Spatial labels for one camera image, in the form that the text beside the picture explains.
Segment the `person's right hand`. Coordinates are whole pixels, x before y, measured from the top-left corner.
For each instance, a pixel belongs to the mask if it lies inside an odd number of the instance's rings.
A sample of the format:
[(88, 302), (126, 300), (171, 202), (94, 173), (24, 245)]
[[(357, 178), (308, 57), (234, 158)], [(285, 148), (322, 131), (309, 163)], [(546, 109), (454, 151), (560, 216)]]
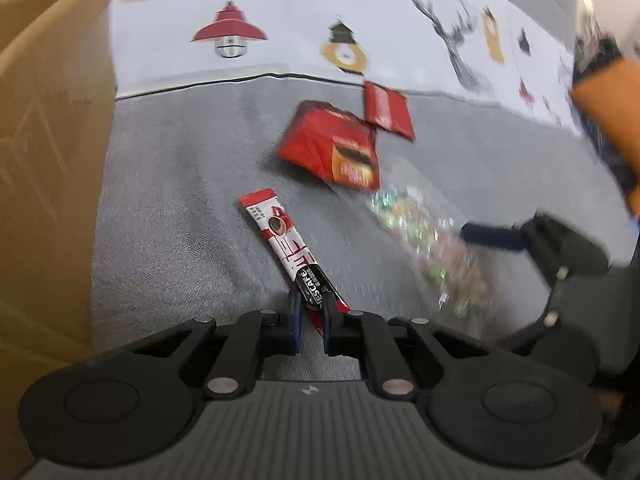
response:
[(623, 393), (605, 389), (597, 389), (596, 393), (604, 419), (609, 424), (612, 424), (620, 414), (624, 398)]

